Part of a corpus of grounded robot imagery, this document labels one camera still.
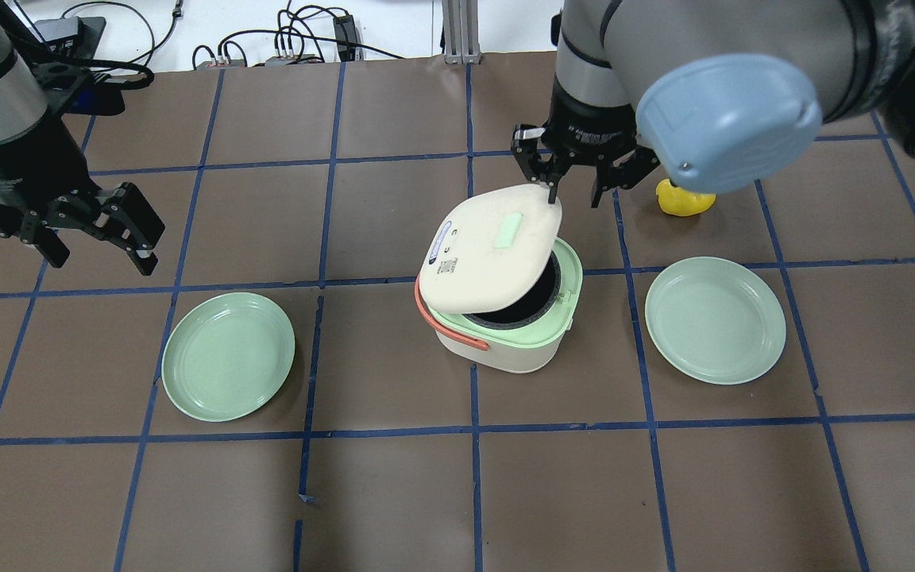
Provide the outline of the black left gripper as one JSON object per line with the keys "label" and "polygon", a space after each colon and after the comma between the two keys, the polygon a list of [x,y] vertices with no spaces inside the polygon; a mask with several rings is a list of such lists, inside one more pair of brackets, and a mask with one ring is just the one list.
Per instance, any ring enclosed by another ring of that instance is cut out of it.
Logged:
{"label": "black left gripper", "polygon": [[61,229],[113,244],[150,276],[166,225],[136,184],[99,188],[75,141],[1,142],[0,238],[18,238],[60,269],[71,253],[55,232]]}

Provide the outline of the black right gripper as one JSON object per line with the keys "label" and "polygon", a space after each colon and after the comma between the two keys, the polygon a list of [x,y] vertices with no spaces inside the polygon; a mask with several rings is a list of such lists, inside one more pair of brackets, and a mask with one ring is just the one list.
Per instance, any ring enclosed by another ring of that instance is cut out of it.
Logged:
{"label": "black right gripper", "polygon": [[598,209],[607,192],[632,189],[661,165],[654,151],[639,144],[631,105],[589,105],[559,79],[548,119],[541,126],[516,124],[511,151],[524,178],[547,188],[549,205],[557,202],[560,181],[572,167],[596,169],[589,206]]}

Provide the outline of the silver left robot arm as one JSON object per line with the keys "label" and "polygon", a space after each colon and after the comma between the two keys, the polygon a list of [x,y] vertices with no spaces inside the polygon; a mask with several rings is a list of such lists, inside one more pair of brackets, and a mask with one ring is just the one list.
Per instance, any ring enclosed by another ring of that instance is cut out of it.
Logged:
{"label": "silver left robot arm", "polygon": [[126,253],[141,275],[153,274],[162,218],[137,185],[104,188],[92,179],[63,117],[120,114],[123,91],[154,79],[139,63],[51,50],[0,1],[0,238],[16,238],[61,268],[70,251],[58,231],[79,230]]}

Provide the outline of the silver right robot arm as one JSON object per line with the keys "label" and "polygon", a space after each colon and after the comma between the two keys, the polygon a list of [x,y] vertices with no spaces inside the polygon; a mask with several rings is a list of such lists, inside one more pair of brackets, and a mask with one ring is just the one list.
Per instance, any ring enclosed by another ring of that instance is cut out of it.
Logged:
{"label": "silver right robot arm", "polygon": [[915,1],[566,1],[552,37],[549,117],[511,144],[551,200],[573,166],[593,205],[656,167],[738,191],[869,112],[915,159]]}

